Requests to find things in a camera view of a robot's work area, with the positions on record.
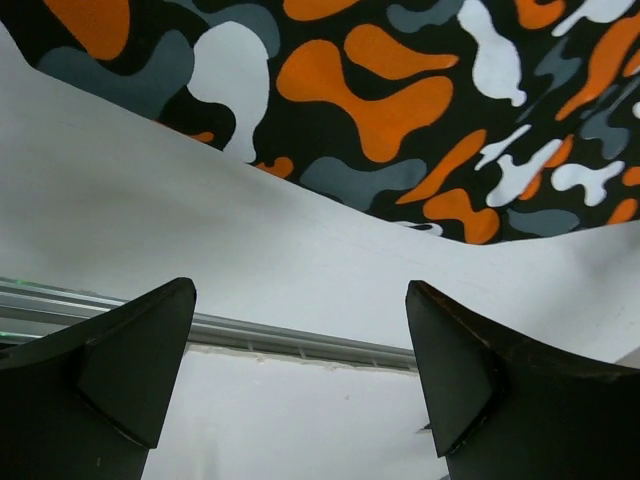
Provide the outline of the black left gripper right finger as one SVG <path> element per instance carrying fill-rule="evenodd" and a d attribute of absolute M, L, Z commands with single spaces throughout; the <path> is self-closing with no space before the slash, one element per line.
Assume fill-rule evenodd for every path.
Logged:
<path fill-rule="evenodd" d="M 635 479 L 639 372 L 552 347 L 410 282 L 437 455 L 453 479 Z"/>

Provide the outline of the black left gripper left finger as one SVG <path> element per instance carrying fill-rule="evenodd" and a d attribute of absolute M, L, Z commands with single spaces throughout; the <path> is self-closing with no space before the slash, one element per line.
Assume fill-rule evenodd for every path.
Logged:
<path fill-rule="evenodd" d="M 196 304 L 176 278 L 1 353 L 4 479 L 139 479 L 157 447 Z"/>

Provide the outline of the orange camouflage shorts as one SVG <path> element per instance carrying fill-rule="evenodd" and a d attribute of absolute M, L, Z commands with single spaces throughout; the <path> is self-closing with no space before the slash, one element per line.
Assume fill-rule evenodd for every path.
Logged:
<path fill-rule="evenodd" d="M 635 1 L 5 1 L 35 70 L 466 244 L 639 217 Z"/>

